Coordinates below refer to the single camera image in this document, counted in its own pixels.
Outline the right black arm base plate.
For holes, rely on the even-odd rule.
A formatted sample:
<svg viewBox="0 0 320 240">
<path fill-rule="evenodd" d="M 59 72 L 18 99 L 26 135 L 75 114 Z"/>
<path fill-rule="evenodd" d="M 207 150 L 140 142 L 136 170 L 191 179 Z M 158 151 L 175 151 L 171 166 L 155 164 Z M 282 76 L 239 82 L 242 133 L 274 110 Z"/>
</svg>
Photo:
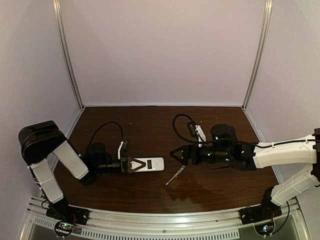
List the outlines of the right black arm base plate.
<svg viewBox="0 0 320 240">
<path fill-rule="evenodd" d="M 264 206 L 260 204 L 247 206 L 241 208 L 238 212 L 243 225 L 272 220 L 282 215 L 281 207 L 277 205 Z"/>
</svg>

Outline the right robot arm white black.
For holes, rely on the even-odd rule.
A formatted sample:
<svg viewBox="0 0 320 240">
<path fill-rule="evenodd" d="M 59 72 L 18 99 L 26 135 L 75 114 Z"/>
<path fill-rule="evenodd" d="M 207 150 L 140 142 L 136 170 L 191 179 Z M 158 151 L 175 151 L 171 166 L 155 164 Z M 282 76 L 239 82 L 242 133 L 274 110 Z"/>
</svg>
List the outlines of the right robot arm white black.
<svg viewBox="0 0 320 240">
<path fill-rule="evenodd" d="M 320 185 L 320 130 L 302 138 L 271 142 L 247 143 L 237 139 L 233 126 L 216 124 L 211 141 L 190 141 L 170 151 L 169 155 L 186 166 L 188 163 L 226 163 L 240 171 L 255 171 L 274 165 L 304 163 L 305 167 L 281 184 L 268 188 L 257 211 L 275 215 L 291 198 Z"/>
</svg>

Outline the white remote control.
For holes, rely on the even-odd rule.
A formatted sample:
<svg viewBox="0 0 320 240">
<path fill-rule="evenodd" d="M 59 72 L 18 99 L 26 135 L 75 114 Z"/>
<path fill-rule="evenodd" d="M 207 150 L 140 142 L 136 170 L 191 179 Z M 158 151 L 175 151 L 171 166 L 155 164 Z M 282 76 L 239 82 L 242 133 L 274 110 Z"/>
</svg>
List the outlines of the white remote control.
<svg viewBox="0 0 320 240">
<path fill-rule="evenodd" d="M 162 157 L 145 157 L 145 171 L 160 172 L 165 169 L 165 161 Z"/>
</svg>

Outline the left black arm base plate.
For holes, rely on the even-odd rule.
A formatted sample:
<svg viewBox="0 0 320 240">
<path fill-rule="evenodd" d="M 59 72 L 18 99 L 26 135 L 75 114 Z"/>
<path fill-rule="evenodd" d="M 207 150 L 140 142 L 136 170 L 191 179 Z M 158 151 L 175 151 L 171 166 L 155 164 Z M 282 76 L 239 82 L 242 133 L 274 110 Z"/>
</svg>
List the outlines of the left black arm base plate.
<svg viewBox="0 0 320 240">
<path fill-rule="evenodd" d="M 90 211 L 85 208 L 74 206 L 50 206 L 46 211 L 46 216 L 61 220 L 70 224 L 86 225 Z"/>
</svg>

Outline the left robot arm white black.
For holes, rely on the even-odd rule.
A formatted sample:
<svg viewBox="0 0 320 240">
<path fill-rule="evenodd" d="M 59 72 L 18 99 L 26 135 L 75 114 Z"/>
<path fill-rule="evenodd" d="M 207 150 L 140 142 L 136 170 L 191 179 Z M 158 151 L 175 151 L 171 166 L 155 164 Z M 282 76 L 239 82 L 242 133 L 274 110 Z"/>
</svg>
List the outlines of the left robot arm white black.
<svg viewBox="0 0 320 240">
<path fill-rule="evenodd" d="M 85 154 L 80 155 L 53 120 L 22 128 L 18 140 L 21 156 L 48 201 L 49 210 L 62 220 L 72 210 L 49 165 L 49 156 L 55 156 L 84 186 L 93 184 L 102 174 L 131 174 L 148 166 L 146 159 L 123 156 L 125 141 L 120 142 L 116 157 L 101 142 L 90 142 Z"/>
</svg>

